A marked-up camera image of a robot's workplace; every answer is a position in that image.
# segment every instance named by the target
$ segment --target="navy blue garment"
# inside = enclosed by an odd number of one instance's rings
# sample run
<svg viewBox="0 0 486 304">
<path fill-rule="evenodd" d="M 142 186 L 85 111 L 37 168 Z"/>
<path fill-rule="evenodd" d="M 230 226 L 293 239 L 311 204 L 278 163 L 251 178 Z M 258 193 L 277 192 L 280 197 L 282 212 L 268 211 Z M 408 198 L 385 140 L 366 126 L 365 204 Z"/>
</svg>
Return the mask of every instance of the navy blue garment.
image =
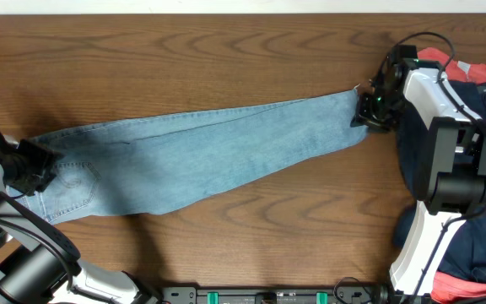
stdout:
<svg viewBox="0 0 486 304">
<path fill-rule="evenodd" d="M 470 109 L 486 121 L 486 84 L 451 81 L 451 86 Z M 413 173 L 419 157 L 419 143 L 426 134 L 418 113 L 410 106 L 397 130 L 397 148 L 402 175 L 413 193 Z M 397 224 L 393 242 L 401 247 L 408 236 L 415 208 L 408 209 Z M 486 283 L 486 216 L 470 220 L 455 234 L 439 271 L 459 279 Z"/>
</svg>

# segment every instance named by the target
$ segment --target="denim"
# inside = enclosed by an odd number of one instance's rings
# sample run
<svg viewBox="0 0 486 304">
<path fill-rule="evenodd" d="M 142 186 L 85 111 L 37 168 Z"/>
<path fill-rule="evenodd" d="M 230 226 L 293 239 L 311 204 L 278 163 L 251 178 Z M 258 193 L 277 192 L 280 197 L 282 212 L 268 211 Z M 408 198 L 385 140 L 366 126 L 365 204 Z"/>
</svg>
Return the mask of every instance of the denim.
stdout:
<svg viewBox="0 0 486 304">
<path fill-rule="evenodd" d="M 19 201 L 52 224 L 165 214 L 360 142 L 357 92 L 264 106 L 103 122 L 33 138 L 65 156 L 43 192 Z M 11 195 L 18 194 L 8 189 Z"/>
<path fill-rule="evenodd" d="M 451 81 L 451 86 L 470 109 L 486 121 L 486 84 Z M 426 128 L 417 112 L 409 107 L 397 131 L 397 147 L 402 175 L 413 193 L 413 173 L 419 157 L 418 143 L 422 142 Z M 394 235 L 394 243 L 402 246 L 415 215 L 410 208 L 401 216 Z M 469 220 L 453 237 L 439 271 L 459 279 L 486 283 L 486 216 Z"/>
</svg>

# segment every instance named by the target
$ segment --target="red garment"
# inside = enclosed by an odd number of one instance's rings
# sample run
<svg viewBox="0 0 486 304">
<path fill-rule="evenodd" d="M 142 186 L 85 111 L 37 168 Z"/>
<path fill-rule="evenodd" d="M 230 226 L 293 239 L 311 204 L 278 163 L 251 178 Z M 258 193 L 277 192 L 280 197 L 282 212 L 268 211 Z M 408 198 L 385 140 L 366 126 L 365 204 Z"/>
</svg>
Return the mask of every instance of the red garment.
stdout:
<svg viewBox="0 0 486 304">
<path fill-rule="evenodd" d="M 430 297 L 433 300 L 450 304 L 461 299 L 486 296 L 486 284 L 468 282 L 448 274 L 436 272 Z"/>
<path fill-rule="evenodd" d="M 427 47 L 418 52 L 419 59 L 434 60 L 445 64 L 449 55 L 433 47 Z M 445 68 L 449 80 L 463 82 L 474 82 L 476 84 L 486 83 L 486 64 L 470 64 L 465 62 L 451 61 Z"/>
</svg>

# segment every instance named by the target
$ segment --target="cable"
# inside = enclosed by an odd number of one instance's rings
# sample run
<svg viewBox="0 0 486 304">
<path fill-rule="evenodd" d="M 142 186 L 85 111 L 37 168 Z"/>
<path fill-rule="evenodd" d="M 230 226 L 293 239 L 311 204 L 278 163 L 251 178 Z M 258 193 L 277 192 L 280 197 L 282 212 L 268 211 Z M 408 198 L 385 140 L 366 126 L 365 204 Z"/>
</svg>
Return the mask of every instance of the cable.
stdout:
<svg viewBox="0 0 486 304">
<path fill-rule="evenodd" d="M 11 197 L 11 198 L 12 198 L 13 200 L 17 200 L 17 199 L 21 199 L 21 198 L 23 198 L 24 196 L 25 196 L 25 194 L 24 194 L 24 193 L 22 193 L 22 194 L 20 194 L 20 195 L 18 195 L 18 196 Z"/>
<path fill-rule="evenodd" d="M 342 278 L 341 280 L 339 280 L 336 284 L 335 284 L 335 287 L 333 287 L 333 295 L 335 296 L 335 298 L 340 301 L 342 304 L 348 304 L 347 302 L 345 302 L 343 299 L 341 299 L 340 297 L 338 297 L 337 295 L 337 287 L 339 284 L 341 284 L 343 281 L 345 281 L 346 279 L 351 279 L 351 280 L 354 280 L 358 283 L 361 283 L 361 281 L 355 279 L 354 277 L 344 277 Z M 367 290 L 364 286 L 361 286 L 361 288 L 363 288 L 364 292 L 367 293 L 367 295 L 369 296 L 370 300 L 369 302 L 372 302 L 373 300 L 373 296 L 372 294 L 369 292 L 369 290 Z"/>
<path fill-rule="evenodd" d="M 90 299 L 90 300 L 93 300 L 93 301 L 98 301 L 98 302 L 105 303 L 105 304 L 113 304 L 114 303 L 114 301 L 112 301 L 111 299 L 105 300 L 105 299 L 99 298 L 98 296 L 92 296 L 90 294 L 87 294 L 85 292 L 78 290 L 77 288 L 72 288 L 70 290 L 70 292 L 72 292 L 75 295 L 83 296 L 84 298 L 87 298 L 87 299 Z"/>
<path fill-rule="evenodd" d="M 441 38 L 450 47 L 450 49 L 451 49 L 451 55 L 449 56 L 449 58 L 447 58 L 447 61 L 445 62 L 445 64 L 442 65 L 440 67 L 440 69 L 438 70 L 438 74 L 436 76 L 436 78 L 437 78 L 436 81 L 437 81 L 438 85 L 440 86 L 441 90 L 444 92 L 445 96 L 451 101 L 451 103 L 453 104 L 453 106 L 455 106 L 455 108 L 462 115 L 464 115 L 466 118 L 468 118 L 468 120 L 470 120 L 470 122 L 476 127 L 476 129 L 483 135 L 483 138 L 486 138 L 486 128 L 481 124 L 481 122 L 479 120 L 475 119 L 472 115 L 470 115 L 464 109 L 464 105 L 462 105 L 462 106 L 459 105 L 459 103 L 456 102 L 456 100 L 453 98 L 453 96 L 451 96 L 451 94 L 449 93 L 449 91 L 447 90 L 447 88 L 444 86 L 444 79 L 441 76 L 444 73 L 444 71 L 446 70 L 446 67 L 449 65 L 449 63 L 451 62 L 451 60 L 453 60 L 453 57 L 456 54 L 456 50 L 455 50 L 455 47 L 453 46 L 453 43 L 451 43 L 451 41 L 448 38 L 446 38 L 445 36 L 443 36 L 443 35 L 440 35 L 440 34 L 437 34 L 437 33 L 434 33 L 434 32 L 424 31 L 424 32 L 419 32 L 419 33 L 415 33 L 415 34 L 412 34 L 412 35 L 407 36 L 406 38 L 404 38 L 404 39 L 400 40 L 399 42 L 397 42 L 395 44 L 395 46 L 398 46 L 401 43 L 403 43 L 404 41 L 407 41 L 409 39 L 412 39 L 414 37 L 421 36 L 421 35 L 432 35 L 432 36 Z M 384 67 L 384 64 L 385 64 L 385 62 L 386 62 L 386 60 L 387 60 L 388 57 L 389 57 L 389 54 L 387 54 L 386 55 L 386 58 L 384 58 L 384 60 L 382 61 L 381 65 L 380 65 L 379 73 L 381 73 L 381 71 L 382 71 L 382 69 Z M 436 241 L 435 247 L 433 248 L 433 250 L 432 250 L 432 252 L 430 254 L 429 260 L 427 261 L 424 269 L 422 269 L 422 271 L 421 271 L 421 277 L 419 278 L 418 284 L 416 285 L 416 288 L 415 288 L 413 294 L 408 298 L 408 304 L 413 304 L 413 302 L 415 301 L 415 298 L 417 297 L 417 294 L 418 294 L 419 290 L 421 289 L 421 285 L 423 284 L 423 280 L 425 278 L 425 275 L 429 271 L 430 265 L 432 264 L 432 262 L 433 262 L 433 260 L 435 258 L 436 252 L 438 251 L 438 248 L 440 247 L 440 244 L 441 244 L 442 240 L 444 239 L 444 235 L 446 234 L 446 232 L 449 229 L 449 227 L 451 226 L 451 224 L 456 223 L 458 221 L 462 221 L 462 220 L 472 220 L 472 219 L 476 219 L 476 218 L 481 217 L 481 216 L 484 216 L 484 215 L 486 215 L 486 205 L 485 205 L 484 208 L 482 208 L 479 211 L 476 211 L 476 212 L 474 212 L 472 214 L 465 214 L 465 215 L 460 216 L 458 218 L 455 218 L 455 219 L 452 219 L 452 220 L 448 220 L 442 226 L 442 231 L 440 232 L 440 235 L 438 236 L 438 240 Z"/>
<path fill-rule="evenodd" d="M 43 239 L 42 237 L 40 237 L 39 235 L 37 235 L 33 231 L 25 229 L 24 227 L 20 227 L 19 225 L 13 224 L 13 223 L 8 222 L 6 220 L 0 219 L 0 225 L 8 227 L 10 229 L 14 229 L 16 231 L 24 233 L 27 236 L 30 236 L 31 238 L 33 238 L 37 242 L 39 242 L 44 248 L 46 248 L 46 250 L 48 250 L 48 252 L 50 252 L 54 257 L 56 257 L 57 260 L 59 261 L 59 263 L 61 263 L 61 265 L 65 269 L 65 272 L 67 273 L 67 290 L 71 291 L 71 289 L 73 288 L 73 275 L 72 275 L 72 271 L 71 271 L 71 267 L 69 265 L 69 262 L 67 260 L 65 260 L 63 255 L 61 255 L 61 253 L 58 252 L 58 250 L 50 242 L 46 241 L 45 239 Z"/>
</svg>

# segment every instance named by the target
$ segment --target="light blue jeans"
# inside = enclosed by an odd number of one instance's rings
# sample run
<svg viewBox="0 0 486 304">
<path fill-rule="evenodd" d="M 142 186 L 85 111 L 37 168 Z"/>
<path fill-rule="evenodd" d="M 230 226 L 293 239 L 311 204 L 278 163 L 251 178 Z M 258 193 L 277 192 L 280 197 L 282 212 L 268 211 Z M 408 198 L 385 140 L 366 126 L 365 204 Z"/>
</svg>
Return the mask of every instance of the light blue jeans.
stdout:
<svg viewBox="0 0 486 304">
<path fill-rule="evenodd" d="M 65 155 L 20 203 L 52 224 L 88 215 L 165 214 L 357 144 L 355 90 L 263 106 L 104 122 L 34 138 Z M 9 189 L 11 195 L 18 195 Z"/>
</svg>

